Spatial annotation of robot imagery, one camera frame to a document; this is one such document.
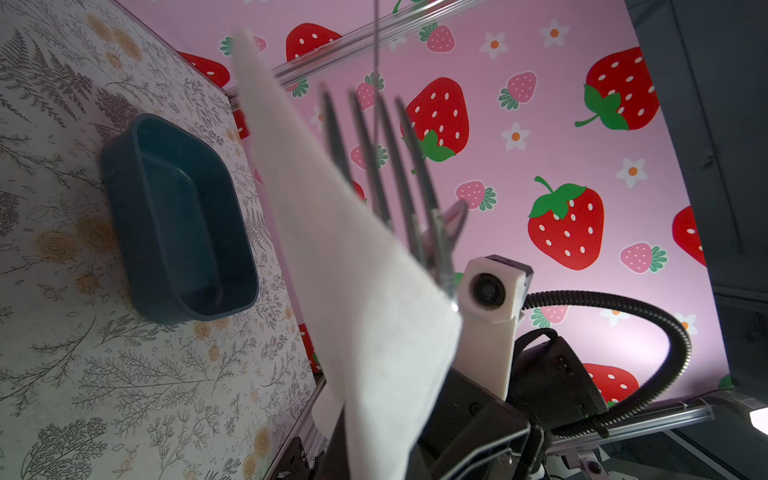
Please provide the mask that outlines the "white paper napkin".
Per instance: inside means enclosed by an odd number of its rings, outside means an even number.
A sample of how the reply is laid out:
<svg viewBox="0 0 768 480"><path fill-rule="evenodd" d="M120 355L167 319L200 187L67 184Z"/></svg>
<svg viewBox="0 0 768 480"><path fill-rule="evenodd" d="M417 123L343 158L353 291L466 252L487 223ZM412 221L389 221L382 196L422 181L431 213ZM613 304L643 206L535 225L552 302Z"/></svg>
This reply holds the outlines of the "white paper napkin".
<svg viewBox="0 0 768 480"><path fill-rule="evenodd" d="M326 381L342 404L354 479L402 479L442 388L462 320L360 200L290 105L252 32L232 63L250 155Z"/></svg>

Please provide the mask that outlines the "silver metal fork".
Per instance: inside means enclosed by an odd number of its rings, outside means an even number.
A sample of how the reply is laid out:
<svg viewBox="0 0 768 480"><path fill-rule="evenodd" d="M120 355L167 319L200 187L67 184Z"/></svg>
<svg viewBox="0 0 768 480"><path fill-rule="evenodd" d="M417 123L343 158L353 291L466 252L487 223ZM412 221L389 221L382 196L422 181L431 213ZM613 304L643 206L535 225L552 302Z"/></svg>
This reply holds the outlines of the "silver metal fork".
<svg viewBox="0 0 768 480"><path fill-rule="evenodd" d="M391 119L385 102L374 96L375 132L382 132L389 148L392 175L396 185L397 202L401 209L407 246L414 260L432 276L437 286L453 302L458 300L458 285L452 253L468 215L468 205L457 201L449 212L455 226L450 228L440 207L432 178L428 172L420 142L412 129L404 133L406 152L402 153L395 136L397 125ZM371 189L373 212L390 231L395 230L390 202L382 174L376 166L376 152L367 128L361 104L354 93L349 94L355 131L366 163Z"/></svg>

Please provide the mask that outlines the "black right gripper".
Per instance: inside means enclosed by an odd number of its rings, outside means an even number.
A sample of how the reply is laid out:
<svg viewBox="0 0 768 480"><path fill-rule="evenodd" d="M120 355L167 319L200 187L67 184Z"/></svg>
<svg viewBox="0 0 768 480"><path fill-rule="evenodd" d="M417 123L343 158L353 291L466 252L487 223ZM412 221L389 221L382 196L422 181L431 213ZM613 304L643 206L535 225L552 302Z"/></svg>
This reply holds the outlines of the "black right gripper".
<svg viewBox="0 0 768 480"><path fill-rule="evenodd" d="M540 426L456 370L416 443L418 479L529 479Z"/></svg>

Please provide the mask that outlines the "right aluminium corner post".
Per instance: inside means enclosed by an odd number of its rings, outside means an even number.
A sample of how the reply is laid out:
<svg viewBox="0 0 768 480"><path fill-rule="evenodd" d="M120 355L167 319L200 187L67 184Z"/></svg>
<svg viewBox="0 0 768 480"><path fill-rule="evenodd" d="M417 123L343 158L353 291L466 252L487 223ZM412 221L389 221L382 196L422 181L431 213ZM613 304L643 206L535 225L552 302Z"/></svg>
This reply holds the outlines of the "right aluminium corner post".
<svg viewBox="0 0 768 480"><path fill-rule="evenodd" d="M355 87L373 72L385 79L386 92L410 94L418 80L429 80L452 70L448 65L466 53L471 39L467 25L480 1L421 1L396 13L384 14L377 24L365 25L328 46L273 69L280 95L293 107L311 109L319 103L321 84L337 92ZM457 37L452 52L429 51L422 41L429 27L447 27Z"/></svg>

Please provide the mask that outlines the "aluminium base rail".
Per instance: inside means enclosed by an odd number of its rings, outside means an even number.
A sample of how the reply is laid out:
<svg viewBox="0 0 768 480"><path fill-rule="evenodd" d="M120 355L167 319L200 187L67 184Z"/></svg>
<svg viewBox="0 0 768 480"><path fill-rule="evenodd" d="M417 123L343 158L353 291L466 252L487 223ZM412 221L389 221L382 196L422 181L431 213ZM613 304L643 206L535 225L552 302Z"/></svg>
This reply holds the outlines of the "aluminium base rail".
<svg viewBox="0 0 768 480"><path fill-rule="evenodd" d="M613 441L712 420L721 416L726 410L732 411L740 420L756 424L759 415L766 412L767 405L735 389L713 391L700 397L663 401L586 434L566 437L546 435L541 425L525 416L540 426L538 459L547 454L566 455L574 458L577 467L584 470L587 475L596 477L598 474L592 467L593 460L587 456L588 450ZM403 479L418 479L416 477L416 444L407 448L406 453L406 469L400 476Z"/></svg>

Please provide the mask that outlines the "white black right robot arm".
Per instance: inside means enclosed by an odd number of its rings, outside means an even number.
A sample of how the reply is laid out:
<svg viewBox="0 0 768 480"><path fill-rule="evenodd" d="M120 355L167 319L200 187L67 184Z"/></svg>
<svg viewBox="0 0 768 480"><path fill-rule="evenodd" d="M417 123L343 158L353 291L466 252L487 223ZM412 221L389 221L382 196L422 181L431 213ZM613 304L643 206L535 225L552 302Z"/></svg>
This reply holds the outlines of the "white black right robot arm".
<svg viewBox="0 0 768 480"><path fill-rule="evenodd" d="M488 479L504 473L529 479L543 469L554 438L596 433L608 437L611 426L641 412L687 368L692 345L682 324L645 302L607 293L560 290L529 295L525 309L536 307L612 307L660 328L669 341L659 369L628 396L603 398L587 367L555 330L530 331L516 342L503 363L510 380L493 394L451 369L417 446L410 479Z"/></svg>

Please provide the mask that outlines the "teal plastic utensil tray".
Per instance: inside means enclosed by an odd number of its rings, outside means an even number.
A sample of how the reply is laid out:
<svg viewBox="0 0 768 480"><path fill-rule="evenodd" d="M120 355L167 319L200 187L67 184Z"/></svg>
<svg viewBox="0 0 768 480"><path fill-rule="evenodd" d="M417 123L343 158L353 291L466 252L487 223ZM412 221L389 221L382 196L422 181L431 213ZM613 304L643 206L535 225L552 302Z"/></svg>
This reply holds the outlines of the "teal plastic utensil tray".
<svg viewBox="0 0 768 480"><path fill-rule="evenodd" d="M250 309L259 278L229 170L204 141L140 114L102 148L133 304L161 325Z"/></svg>

